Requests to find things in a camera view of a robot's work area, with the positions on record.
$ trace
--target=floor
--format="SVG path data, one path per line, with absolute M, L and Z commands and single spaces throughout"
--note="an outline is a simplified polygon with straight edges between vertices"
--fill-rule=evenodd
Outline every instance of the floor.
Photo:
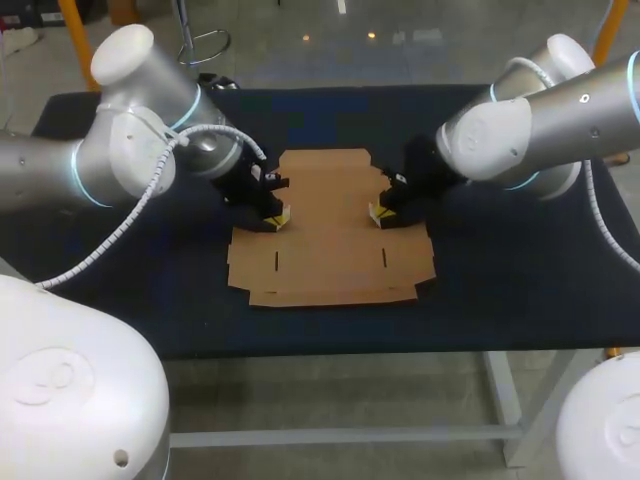
M 488 82 L 510 57 L 556 32 L 592 41 L 606 0 L 188 0 L 193 28 L 225 28 L 231 49 L 203 70 L 242 87 Z M 157 41 L 177 52 L 169 2 L 144 0 Z M 640 45 L 633 3 L 612 55 Z M 112 31 L 88 25 L 93 46 Z M 9 127 L 29 132 L 49 96 L 84 89 L 62 28 L 7 59 Z M 215 40 L 198 45 L 205 55 Z M 11 108 L 0 104 L 0 113 Z M 640 225 L 640 162 L 613 171 Z M 526 399 L 553 356 L 511 355 Z M 173 430 L 415 426 L 494 420 L 478 354 L 411 354 L 168 362 Z M 550 438 L 527 469 L 504 468 L 492 442 L 181 450 L 172 477 L 332 479 L 560 479 Z

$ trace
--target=black table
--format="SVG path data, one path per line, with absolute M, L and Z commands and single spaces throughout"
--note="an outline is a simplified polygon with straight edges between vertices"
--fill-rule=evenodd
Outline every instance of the black table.
M 480 88 L 213 95 L 272 160 L 285 149 L 364 147 L 374 165 L 397 167 L 404 142 L 433 134 Z M 92 93 L 51 98 L 34 134 L 84 136 L 98 101 Z M 640 258 L 636 228 L 611 177 L 601 162 L 593 169 L 611 232 Z M 31 280 L 49 278 L 95 248 L 130 208 L 4 217 L 0 254 Z M 231 226 L 219 197 L 180 174 L 107 255 L 56 293 L 131 324 L 162 358 L 640 344 L 640 275 L 601 238 L 583 176 L 550 202 L 477 185 L 452 191 L 427 213 L 438 278 L 419 286 L 418 303 L 255 308 L 247 292 L 226 285 Z

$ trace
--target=cardboard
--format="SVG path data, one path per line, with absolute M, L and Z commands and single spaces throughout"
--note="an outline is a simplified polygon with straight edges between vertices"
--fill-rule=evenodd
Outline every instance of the cardboard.
M 279 173 L 292 207 L 278 233 L 234 229 L 228 284 L 268 307 L 389 303 L 417 298 L 435 277 L 424 225 L 380 230 L 369 202 L 388 188 L 366 150 L 287 151 Z

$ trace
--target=flat cardboard box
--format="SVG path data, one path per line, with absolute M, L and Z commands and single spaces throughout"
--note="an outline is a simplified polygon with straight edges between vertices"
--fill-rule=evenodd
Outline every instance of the flat cardboard box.
M 291 205 L 278 233 L 234 229 L 228 252 L 232 287 L 269 307 L 390 303 L 416 299 L 435 277 L 424 225 L 380 230 L 368 216 L 388 182 L 366 150 L 287 151 L 279 173 Z

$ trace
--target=table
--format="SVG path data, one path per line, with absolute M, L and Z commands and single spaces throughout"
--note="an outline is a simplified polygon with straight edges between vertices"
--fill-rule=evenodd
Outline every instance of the table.
M 291 148 L 365 147 L 374 165 L 398 166 L 402 145 L 433 134 L 480 86 L 235 90 L 217 105 L 274 159 Z M 83 136 L 97 94 L 53 97 L 34 133 Z M 605 221 L 640 257 L 640 238 L 601 162 L 593 165 Z M 510 466 L 527 463 L 568 389 L 608 345 L 640 344 L 640 277 L 609 250 L 591 218 L 581 177 L 539 202 L 485 185 L 460 187 L 425 209 L 438 278 L 417 304 L 272 310 L 250 308 L 226 285 L 230 219 L 213 189 L 180 174 L 117 246 L 56 290 L 140 331 L 159 356 L 309 355 L 484 351 L 501 425 L 189 433 L 172 446 L 506 439 Z M 27 278 L 83 258 L 131 206 L 0 219 L 0 252 Z M 561 349 L 521 413 L 505 350 Z

